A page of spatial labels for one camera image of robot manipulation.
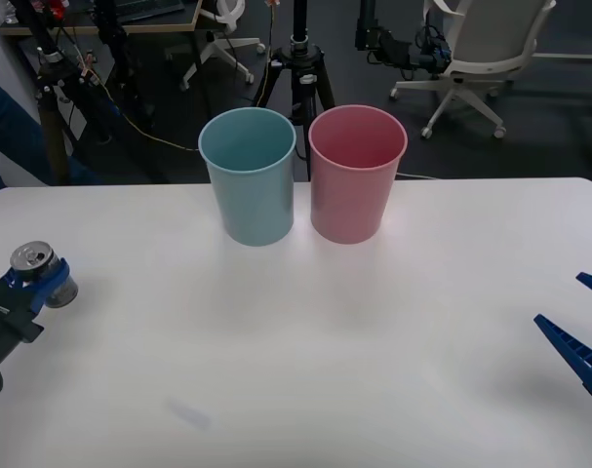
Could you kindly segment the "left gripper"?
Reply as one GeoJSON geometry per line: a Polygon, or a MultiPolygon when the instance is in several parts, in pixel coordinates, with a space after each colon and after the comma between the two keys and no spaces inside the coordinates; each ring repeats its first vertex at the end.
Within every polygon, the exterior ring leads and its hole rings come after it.
{"type": "Polygon", "coordinates": [[[43,327],[34,320],[46,306],[61,308],[71,301],[70,269],[64,258],[30,261],[31,284],[23,289],[16,271],[0,279],[0,364],[21,343],[31,343],[43,327]]]}

